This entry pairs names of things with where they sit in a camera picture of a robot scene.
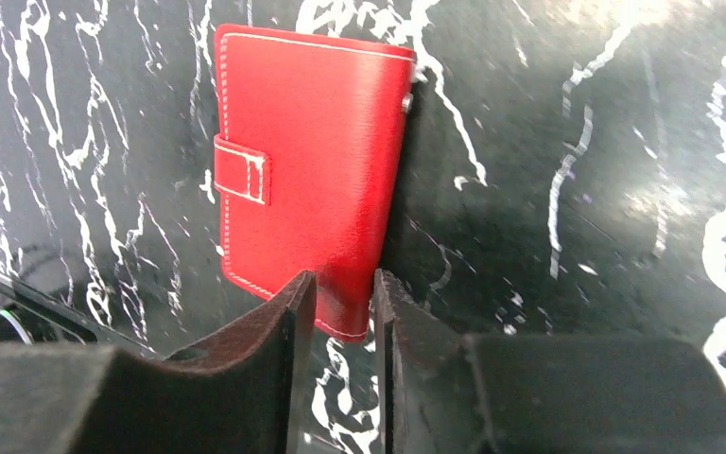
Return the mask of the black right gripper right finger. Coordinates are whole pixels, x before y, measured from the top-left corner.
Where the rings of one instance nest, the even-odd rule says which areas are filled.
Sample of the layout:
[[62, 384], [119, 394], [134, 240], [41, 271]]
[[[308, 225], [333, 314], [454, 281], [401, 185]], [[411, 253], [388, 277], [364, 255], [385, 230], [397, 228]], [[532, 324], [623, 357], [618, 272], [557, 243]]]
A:
[[459, 334], [383, 270], [373, 300], [388, 453], [726, 453], [726, 387], [687, 342]]

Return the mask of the red leather card holder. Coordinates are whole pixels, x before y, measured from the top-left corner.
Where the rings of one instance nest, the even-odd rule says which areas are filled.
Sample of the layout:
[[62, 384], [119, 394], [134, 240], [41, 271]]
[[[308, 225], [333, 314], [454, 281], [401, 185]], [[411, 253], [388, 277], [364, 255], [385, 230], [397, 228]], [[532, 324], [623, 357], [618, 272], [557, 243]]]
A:
[[364, 340], [415, 53], [232, 24], [215, 51], [224, 276], [269, 299], [311, 271], [316, 327]]

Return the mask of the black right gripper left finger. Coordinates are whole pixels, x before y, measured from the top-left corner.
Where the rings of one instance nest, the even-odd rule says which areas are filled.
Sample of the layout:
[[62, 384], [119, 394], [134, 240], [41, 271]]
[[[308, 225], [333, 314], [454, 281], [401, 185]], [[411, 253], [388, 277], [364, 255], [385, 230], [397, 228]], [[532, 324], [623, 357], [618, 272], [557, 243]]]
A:
[[0, 453], [294, 453], [317, 284], [144, 358], [0, 283]]

